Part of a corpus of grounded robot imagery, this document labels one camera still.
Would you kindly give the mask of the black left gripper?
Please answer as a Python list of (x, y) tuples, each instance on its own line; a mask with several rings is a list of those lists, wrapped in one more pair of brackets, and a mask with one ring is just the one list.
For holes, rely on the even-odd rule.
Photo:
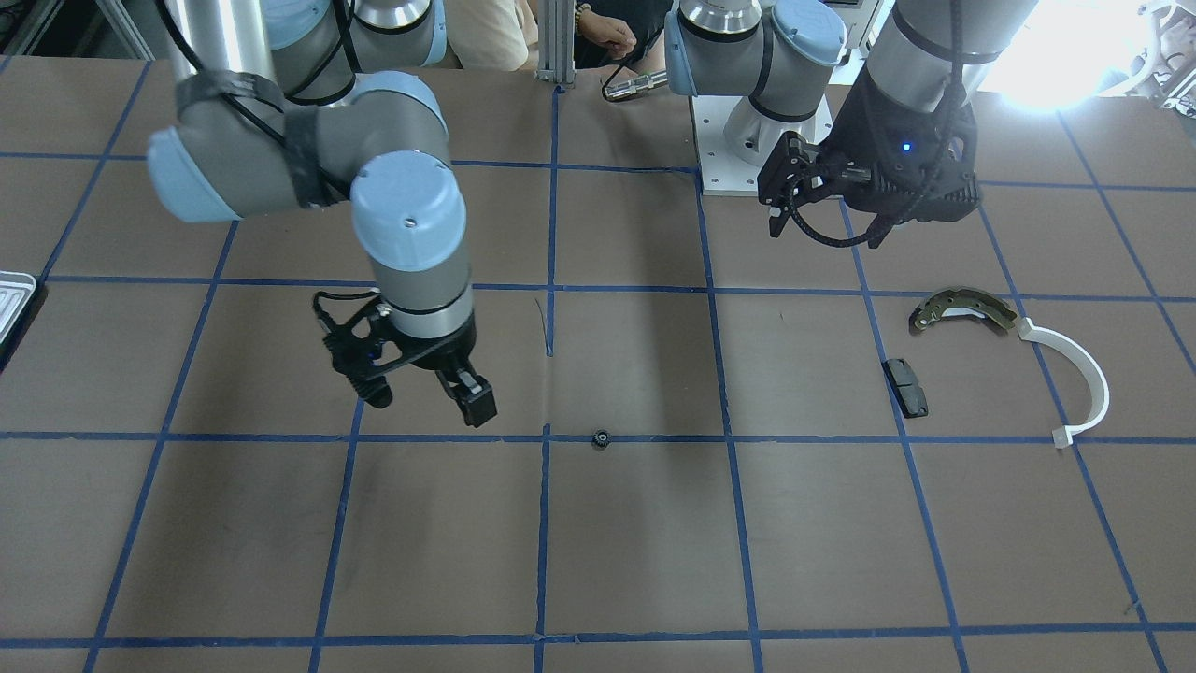
[(930, 186), (922, 183), (940, 145), (940, 115), (902, 106), (875, 85), (868, 69), (858, 75), (846, 103), (832, 121), (832, 131), (820, 145), (797, 131), (783, 131), (757, 178), (759, 203), (769, 208), (769, 235), (779, 238), (787, 222), (805, 235), (822, 239), (804, 220), (803, 204), (823, 200), (823, 165), (869, 170), (871, 178), (854, 182), (830, 179), (832, 195), (856, 210), (875, 213), (879, 234), (867, 247), (879, 247), (893, 227), (909, 222), (957, 222), (982, 203), (975, 179), (977, 123), (974, 106), (965, 103), (954, 115), (953, 139)]

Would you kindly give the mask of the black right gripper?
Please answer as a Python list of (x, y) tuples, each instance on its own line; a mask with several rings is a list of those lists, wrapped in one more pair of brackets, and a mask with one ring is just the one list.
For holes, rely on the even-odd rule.
[(344, 323), (323, 311), (323, 344), (332, 354), (332, 368), (350, 384), (371, 408), (388, 408), (393, 393), (389, 372), (405, 365), (435, 371), (441, 387), (460, 409), (463, 422), (481, 427), (496, 417), (498, 402), (492, 384), (474, 369), (470, 354), (476, 345), (474, 316), (444, 336), (421, 337), (402, 332), (393, 318), (382, 316), (382, 299), (364, 302)]

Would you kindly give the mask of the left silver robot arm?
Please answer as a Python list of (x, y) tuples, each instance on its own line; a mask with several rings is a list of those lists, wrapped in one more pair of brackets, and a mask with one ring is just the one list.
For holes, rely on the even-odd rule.
[(756, 165), (769, 234), (794, 224), (826, 247), (879, 247), (910, 222), (981, 204), (974, 98), (1033, 1), (897, 1), (826, 136), (819, 112), (846, 51), (820, 1), (676, 1), (663, 19), (669, 86), (736, 98), (725, 137)]

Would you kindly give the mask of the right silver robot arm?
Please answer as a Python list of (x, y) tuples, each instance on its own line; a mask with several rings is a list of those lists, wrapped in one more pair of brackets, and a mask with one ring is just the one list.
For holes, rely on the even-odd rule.
[(222, 222), (350, 204), (376, 289), (343, 323), (312, 299), (323, 344), (360, 399), (389, 372), (432, 371), (466, 426), (496, 416), (474, 369), (466, 204), (448, 124), (415, 65), (448, 45), (440, 1), (158, 1), (177, 122), (150, 137), (161, 204)]

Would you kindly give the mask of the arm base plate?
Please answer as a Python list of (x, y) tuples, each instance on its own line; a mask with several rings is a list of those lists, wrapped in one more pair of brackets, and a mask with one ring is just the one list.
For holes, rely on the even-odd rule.
[(759, 172), (783, 131), (797, 131), (810, 143), (832, 131), (825, 94), (813, 115), (797, 123), (768, 118), (744, 94), (696, 94), (691, 112), (702, 189), (715, 196), (759, 196)]

